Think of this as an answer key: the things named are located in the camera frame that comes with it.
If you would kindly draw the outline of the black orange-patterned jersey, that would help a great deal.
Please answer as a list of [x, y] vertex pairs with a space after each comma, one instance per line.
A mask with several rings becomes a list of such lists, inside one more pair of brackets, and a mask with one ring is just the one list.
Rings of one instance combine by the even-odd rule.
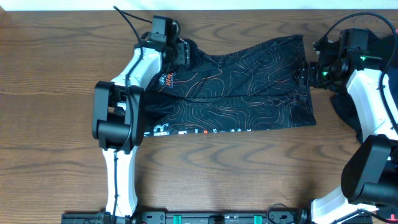
[[157, 75], [146, 91], [146, 136], [230, 133], [313, 126], [310, 89], [295, 79], [302, 35], [227, 55], [192, 45], [192, 65]]

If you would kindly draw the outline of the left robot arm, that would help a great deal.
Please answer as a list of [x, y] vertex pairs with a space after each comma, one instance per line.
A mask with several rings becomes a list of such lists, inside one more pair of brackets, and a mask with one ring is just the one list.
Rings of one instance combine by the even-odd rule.
[[129, 223], [136, 211], [136, 153], [144, 138], [144, 93], [156, 75], [190, 64], [190, 45], [180, 24], [154, 16], [152, 29], [137, 38], [126, 68], [94, 90], [92, 135], [98, 140], [108, 173], [104, 223]]

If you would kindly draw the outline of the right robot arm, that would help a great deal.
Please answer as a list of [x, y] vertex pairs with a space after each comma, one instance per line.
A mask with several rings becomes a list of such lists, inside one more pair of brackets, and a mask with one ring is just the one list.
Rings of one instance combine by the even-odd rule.
[[389, 88], [390, 63], [369, 49], [367, 29], [345, 29], [336, 42], [315, 43], [317, 62], [302, 65], [300, 85], [330, 89], [339, 117], [361, 145], [345, 165], [340, 185], [298, 212], [297, 223], [397, 222], [397, 108]]

